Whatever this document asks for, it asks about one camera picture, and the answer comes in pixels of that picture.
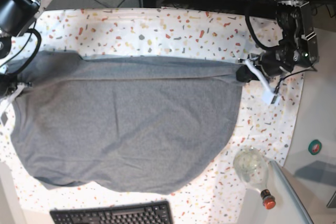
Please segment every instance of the floor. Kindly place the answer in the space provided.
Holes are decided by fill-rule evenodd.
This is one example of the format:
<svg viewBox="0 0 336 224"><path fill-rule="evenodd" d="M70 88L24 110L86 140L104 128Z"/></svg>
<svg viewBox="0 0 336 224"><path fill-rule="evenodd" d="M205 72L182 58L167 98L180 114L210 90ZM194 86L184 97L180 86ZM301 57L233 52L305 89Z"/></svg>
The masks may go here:
<svg viewBox="0 0 336 224"><path fill-rule="evenodd" d="M336 33L316 29L318 72L305 76L295 131L283 170L315 224L336 223L336 209L326 205L336 191ZM315 156L311 141L322 143Z"/></svg>

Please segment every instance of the keyboard key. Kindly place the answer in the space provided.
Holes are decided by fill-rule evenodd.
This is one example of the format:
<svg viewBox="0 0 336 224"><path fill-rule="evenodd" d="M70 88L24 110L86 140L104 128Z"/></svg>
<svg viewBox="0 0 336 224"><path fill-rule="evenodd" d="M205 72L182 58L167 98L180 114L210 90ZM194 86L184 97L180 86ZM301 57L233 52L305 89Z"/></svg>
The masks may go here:
<svg viewBox="0 0 336 224"><path fill-rule="evenodd" d="M144 208L135 208L135 209L125 209L125 210L116 210L113 211L113 215L128 215L128 214L138 214L144 212Z"/></svg>
<svg viewBox="0 0 336 224"><path fill-rule="evenodd" d="M99 220L101 219L100 217L97 216L97 217L84 217L82 221L85 223L85 222L99 221Z"/></svg>
<svg viewBox="0 0 336 224"><path fill-rule="evenodd" d="M80 217L73 217L72 221L73 221L74 224L81 223L82 222L82 218L80 218Z"/></svg>

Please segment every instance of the green tape roll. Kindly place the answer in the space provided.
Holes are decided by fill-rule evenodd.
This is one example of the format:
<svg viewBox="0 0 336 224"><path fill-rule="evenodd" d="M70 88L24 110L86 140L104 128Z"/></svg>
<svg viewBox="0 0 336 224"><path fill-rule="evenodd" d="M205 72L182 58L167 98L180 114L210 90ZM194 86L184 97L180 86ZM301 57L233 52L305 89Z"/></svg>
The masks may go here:
<svg viewBox="0 0 336 224"><path fill-rule="evenodd" d="M318 140L314 140L310 143L308 147L308 151L310 152L311 155L316 155L318 154L322 149L322 143Z"/></svg>

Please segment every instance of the red bottle cap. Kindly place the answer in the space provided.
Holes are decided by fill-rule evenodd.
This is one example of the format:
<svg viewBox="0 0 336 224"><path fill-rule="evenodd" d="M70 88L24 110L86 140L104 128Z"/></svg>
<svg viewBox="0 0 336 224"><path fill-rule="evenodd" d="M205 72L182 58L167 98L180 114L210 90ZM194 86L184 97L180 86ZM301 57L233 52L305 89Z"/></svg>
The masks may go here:
<svg viewBox="0 0 336 224"><path fill-rule="evenodd" d="M264 206L267 210L270 210L273 207L275 207L276 202L273 198L267 198L267 199L264 200L263 204L264 204Z"/></svg>

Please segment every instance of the white tablecloth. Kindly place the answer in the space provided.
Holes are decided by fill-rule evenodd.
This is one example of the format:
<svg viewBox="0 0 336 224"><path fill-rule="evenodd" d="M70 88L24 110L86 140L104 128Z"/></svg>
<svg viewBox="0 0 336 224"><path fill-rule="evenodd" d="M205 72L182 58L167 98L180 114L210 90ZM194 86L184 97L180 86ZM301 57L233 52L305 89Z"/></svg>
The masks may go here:
<svg viewBox="0 0 336 224"><path fill-rule="evenodd" d="M265 45L275 45L281 30L275 22L256 19L256 34ZM37 22L41 50L74 50L88 58L116 56L176 56L230 60L261 52L249 36L242 16L177 9L102 9L45 12ZM26 37L13 38L12 54ZM29 56L29 43L22 56ZM0 161L12 170L20 204L25 209L106 207L167 199L175 223L235 222L245 194L232 167L240 146L251 145L284 164L291 143L302 91L302 75L282 87L278 107L266 106L259 82L243 88L239 116L227 146L195 180L175 193L162 196L116 193L96 183L78 188L46 190L22 167L10 142L14 112L7 111L9 128L0 126Z"/></svg>

